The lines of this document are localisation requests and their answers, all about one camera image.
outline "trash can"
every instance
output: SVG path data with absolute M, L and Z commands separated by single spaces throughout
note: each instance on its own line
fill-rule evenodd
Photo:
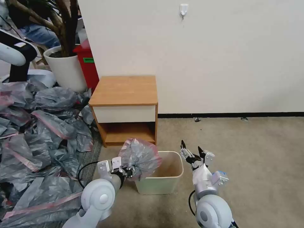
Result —
M 183 162 L 177 152 L 159 151 L 158 153 L 162 158 L 161 166 L 151 176 L 141 181 L 135 181 L 140 194 L 170 194 L 184 173 Z
M 74 48 L 73 51 L 77 53 L 88 88 L 92 88 L 92 92 L 94 92 L 99 82 L 99 77 L 91 52 L 89 40 L 87 39 L 83 41 L 82 44 Z

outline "red box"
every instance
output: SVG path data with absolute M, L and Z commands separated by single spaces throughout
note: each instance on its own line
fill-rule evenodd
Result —
M 77 53 L 86 84 L 88 88 L 92 88 L 93 93 L 99 82 L 99 77 L 91 52 L 89 40 L 87 39 L 83 41 L 83 43 L 74 48 L 73 51 Z

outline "jeans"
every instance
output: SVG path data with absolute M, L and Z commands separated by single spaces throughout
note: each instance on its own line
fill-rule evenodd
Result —
M 60 45 L 56 34 L 45 26 L 31 24 L 20 28 L 19 30 L 26 36 L 26 38 L 30 39 L 34 43 L 42 44 L 47 48 L 53 48 Z

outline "potted plant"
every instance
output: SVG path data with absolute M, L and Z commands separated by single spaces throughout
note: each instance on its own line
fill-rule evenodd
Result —
M 29 6 L 43 4 L 44 8 L 49 10 L 50 22 L 17 0 L 8 0 L 9 4 L 27 13 L 56 34 L 61 46 L 50 48 L 43 55 L 60 86 L 83 92 L 86 89 L 86 82 L 77 55 L 73 52 L 78 23 L 78 3 L 77 0 L 69 2 L 70 10 L 64 0 L 28 0 Z

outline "soil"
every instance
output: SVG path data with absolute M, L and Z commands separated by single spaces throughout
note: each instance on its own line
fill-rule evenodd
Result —
M 54 52 L 52 54 L 50 54 L 50 57 L 51 58 L 62 58 L 62 54 L 61 54 L 61 51 L 57 51 L 57 52 Z

